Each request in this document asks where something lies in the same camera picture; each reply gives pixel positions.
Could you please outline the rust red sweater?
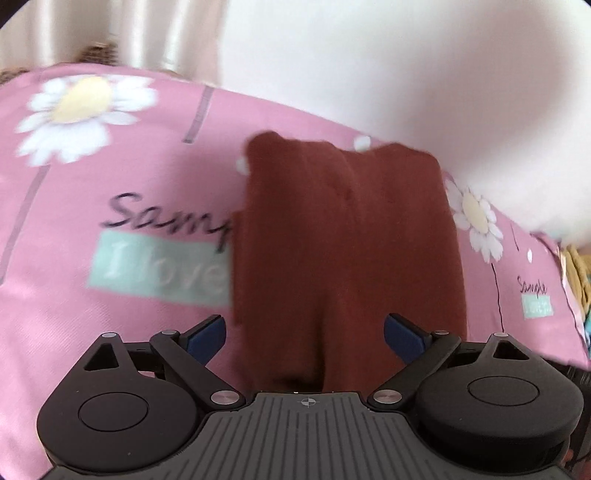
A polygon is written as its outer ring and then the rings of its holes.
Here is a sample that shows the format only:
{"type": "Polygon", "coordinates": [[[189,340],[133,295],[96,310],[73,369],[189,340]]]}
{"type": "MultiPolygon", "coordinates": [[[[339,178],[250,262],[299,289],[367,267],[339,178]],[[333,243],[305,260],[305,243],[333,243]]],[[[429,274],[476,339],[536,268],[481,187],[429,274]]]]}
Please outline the rust red sweater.
{"type": "Polygon", "coordinates": [[[254,388],[370,393],[403,365],[384,338],[391,313],[466,335],[457,230],[432,155],[266,132],[245,157],[232,293],[254,388]]]}

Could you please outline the yellow cloth at bedside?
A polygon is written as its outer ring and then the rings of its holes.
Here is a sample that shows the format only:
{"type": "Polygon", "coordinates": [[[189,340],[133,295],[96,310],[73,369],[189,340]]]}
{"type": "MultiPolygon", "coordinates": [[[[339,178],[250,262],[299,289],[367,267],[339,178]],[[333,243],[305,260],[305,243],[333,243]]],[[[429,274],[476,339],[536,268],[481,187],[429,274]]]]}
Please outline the yellow cloth at bedside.
{"type": "Polygon", "coordinates": [[[586,319],[590,312],[590,250],[580,251],[574,245],[568,245],[561,254],[570,288],[586,319]]]}

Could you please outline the pink floral bed sheet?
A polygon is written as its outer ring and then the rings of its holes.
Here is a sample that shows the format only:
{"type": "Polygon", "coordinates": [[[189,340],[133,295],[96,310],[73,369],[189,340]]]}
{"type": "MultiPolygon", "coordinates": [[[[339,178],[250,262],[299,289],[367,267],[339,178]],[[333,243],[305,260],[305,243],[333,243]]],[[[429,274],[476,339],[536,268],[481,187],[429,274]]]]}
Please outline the pink floral bed sheet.
{"type": "MultiPolygon", "coordinates": [[[[165,74],[88,64],[25,73],[1,89],[1,474],[49,467],[43,402],[101,333],[144,341],[212,315],[228,325],[214,371],[257,390],[233,316],[232,221],[246,147],[274,132],[353,152],[353,129],[165,74]]],[[[443,172],[463,270],[467,333],[505,331],[588,367],[558,245],[443,172]]]]}

